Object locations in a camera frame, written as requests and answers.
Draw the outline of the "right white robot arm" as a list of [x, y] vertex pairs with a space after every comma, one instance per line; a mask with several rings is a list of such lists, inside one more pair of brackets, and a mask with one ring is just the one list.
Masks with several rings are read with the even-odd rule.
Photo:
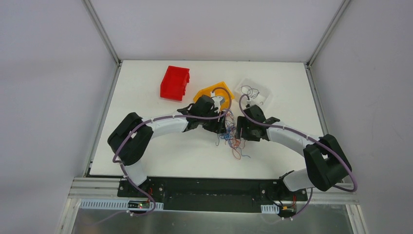
[[258, 105], [248, 105], [239, 116], [239, 137], [250, 140], [275, 142], [300, 154], [305, 161], [305, 168], [286, 173], [280, 177], [277, 195], [284, 200], [290, 199], [296, 191], [317, 188], [327, 191], [332, 187], [346, 191], [338, 185], [345, 177], [350, 177], [353, 188], [358, 189], [352, 167], [337, 139], [331, 135], [316, 136], [295, 129], [278, 118], [266, 118]]

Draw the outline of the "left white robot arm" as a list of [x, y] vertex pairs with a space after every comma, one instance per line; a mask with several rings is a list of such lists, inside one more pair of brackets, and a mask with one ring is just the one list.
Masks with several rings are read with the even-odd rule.
[[213, 133], [223, 133], [225, 111], [221, 109], [223, 96], [202, 95], [195, 103], [178, 109], [169, 116], [144, 119], [137, 113], [126, 115], [108, 137], [107, 143], [115, 154], [114, 163], [120, 163], [124, 176], [131, 180], [130, 191], [136, 197], [148, 193], [145, 172], [140, 159], [150, 140], [171, 133], [183, 133], [202, 126]]

